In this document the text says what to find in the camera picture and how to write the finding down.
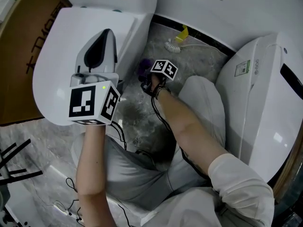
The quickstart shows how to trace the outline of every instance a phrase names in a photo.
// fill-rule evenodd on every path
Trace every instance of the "white wall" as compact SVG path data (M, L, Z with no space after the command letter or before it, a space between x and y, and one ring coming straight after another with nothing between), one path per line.
M280 31L303 51L303 0L158 0L156 14L235 51L254 38Z

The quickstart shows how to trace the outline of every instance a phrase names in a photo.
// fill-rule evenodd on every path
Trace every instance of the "green sticker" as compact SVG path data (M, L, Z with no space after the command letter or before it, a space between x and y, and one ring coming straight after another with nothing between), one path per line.
M242 62L236 66L235 77L248 73L250 70L250 60Z

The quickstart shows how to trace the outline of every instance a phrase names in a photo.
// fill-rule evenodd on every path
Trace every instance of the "white sleeve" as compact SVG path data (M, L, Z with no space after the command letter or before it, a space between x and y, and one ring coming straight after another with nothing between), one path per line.
M208 175L222 202L243 216L271 226L273 191L248 165L231 154L224 154L211 163Z

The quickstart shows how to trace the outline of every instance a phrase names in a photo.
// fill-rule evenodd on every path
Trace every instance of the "cardboard box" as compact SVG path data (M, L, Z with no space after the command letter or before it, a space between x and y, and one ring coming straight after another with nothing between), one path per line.
M0 28L0 125L41 118L32 90L35 63L68 0L17 0Z

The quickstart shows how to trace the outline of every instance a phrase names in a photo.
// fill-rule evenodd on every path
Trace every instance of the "white toilet lid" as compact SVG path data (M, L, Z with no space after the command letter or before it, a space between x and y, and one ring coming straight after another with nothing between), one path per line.
M61 9L36 62L33 92L42 115L57 125L68 121L68 88L76 59L87 41L110 28L116 37L118 61L131 35L134 17L106 9Z

